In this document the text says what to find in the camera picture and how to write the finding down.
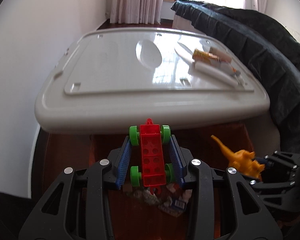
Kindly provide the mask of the orange toy dinosaur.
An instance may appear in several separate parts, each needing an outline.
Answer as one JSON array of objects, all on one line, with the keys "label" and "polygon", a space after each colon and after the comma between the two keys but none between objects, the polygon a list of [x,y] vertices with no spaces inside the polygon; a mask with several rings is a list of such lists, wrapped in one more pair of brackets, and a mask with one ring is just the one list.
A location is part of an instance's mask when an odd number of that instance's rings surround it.
[{"label": "orange toy dinosaur", "polygon": [[255,159],[255,152],[246,150],[232,152],[232,150],[226,147],[217,137],[211,135],[211,138],[217,142],[222,154],[229,161],[228,167],[235,168],[239,173],[245,176],[259,180],[262,179],[261,172],[264,171],[265,165],[260,164]]}]

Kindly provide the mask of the red green toy car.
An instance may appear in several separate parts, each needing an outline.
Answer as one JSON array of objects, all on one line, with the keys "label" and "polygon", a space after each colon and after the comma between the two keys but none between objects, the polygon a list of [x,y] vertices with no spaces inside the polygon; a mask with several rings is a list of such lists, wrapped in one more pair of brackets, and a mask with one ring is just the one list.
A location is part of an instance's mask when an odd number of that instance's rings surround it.
[{"label": "red green toy car", "polygon": [[141,153],[141,170],[138,166],[130,168],[130,181],[133,187],[146,187],[150,194],[161,192],[163,185],[175,181],[171,163],[165,163],[163,144],[170,142],[171,130],[168,125],[154,124],[148,118],[146,123],[129,128],[132,146],[139,146]]}]

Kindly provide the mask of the trash pile on floor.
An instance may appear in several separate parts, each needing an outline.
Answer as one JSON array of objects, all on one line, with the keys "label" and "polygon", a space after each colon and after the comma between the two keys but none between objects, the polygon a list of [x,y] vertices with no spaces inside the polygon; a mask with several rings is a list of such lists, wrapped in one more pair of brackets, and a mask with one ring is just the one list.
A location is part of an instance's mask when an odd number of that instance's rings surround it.
[{"label": "trash pile on floor", "polygon": [[131,183],[124,184],[122,191],[135,199],[152,206],[157,206],[161,211],[173,217],[181,216],[187,208],[192,197],[192,189],[183,190],[177,183],[170,183],[160,187],[153,194],[149,187],[132,187]]}]

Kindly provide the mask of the dark bed cover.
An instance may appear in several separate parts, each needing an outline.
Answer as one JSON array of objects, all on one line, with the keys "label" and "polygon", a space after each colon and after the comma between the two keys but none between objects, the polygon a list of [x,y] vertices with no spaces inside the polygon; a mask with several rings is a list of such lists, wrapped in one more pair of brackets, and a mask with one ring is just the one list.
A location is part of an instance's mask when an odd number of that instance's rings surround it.
[{"label": "dark bed cover", "polygon": [[255,10],[177,0],[177,16],[226,45],[260,81],[282,151],[300,153],[300,43],[275,19]]}]

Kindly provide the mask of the grey plastic storage box lid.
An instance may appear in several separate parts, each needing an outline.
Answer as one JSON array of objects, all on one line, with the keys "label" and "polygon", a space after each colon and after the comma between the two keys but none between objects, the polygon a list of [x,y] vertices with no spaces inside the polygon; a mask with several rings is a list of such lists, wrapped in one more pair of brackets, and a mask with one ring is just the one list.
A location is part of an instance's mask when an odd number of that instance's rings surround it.
[{"label": "grey plastic storage box lid", "polygon": [[[195,49],[216,47],[241,73],[231,87],[194,68]],[[266,113],[269,96],[217,39],[162,28],[115,28],[73,43],[50,72],[34,106],[51,133],[125,132],[150,118],[172,129],[243,120]]]}]

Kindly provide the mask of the yellow orange snack wrapper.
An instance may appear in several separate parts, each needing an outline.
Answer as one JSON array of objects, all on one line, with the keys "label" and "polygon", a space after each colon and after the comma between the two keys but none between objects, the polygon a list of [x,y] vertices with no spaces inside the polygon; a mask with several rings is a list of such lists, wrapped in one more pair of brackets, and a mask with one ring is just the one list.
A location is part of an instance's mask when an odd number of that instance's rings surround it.
[{"label": "yellow orange snack wrapper", "polygon": [[192,58],[194,59],[194,61],[201,61],[210,64],[221,62],[218,56],[198,49],[194,50]]}]

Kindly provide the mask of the pink patterned left curtain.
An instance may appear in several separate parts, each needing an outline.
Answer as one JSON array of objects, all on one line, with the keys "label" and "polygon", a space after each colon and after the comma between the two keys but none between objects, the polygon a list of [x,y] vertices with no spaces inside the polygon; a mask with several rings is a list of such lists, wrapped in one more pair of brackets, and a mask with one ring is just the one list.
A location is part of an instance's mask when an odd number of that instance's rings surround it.
[{"label": "pink patterned left curtain", "polygon": [[159,24],[163,0],[111,0],[110,23]]}]

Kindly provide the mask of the white bed frame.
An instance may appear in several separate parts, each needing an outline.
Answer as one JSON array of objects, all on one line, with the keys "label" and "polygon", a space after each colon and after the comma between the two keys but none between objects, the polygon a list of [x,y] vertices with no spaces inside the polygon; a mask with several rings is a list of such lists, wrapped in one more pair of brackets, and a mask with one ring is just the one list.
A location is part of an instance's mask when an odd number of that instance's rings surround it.
[{"label": "white bed frame", "polygon": [[204,32],[196,29],[190,20],[187,20],[185,18],[182,18],[181,16],[178,16],[177,14],[174,15],[173,18],[173,23],[172,23],[172,28],[177,29],[177,30],[182,30],[182,31],[189,31],[192,33],[198,33],[198,34],[203,34],[205,35]]}]

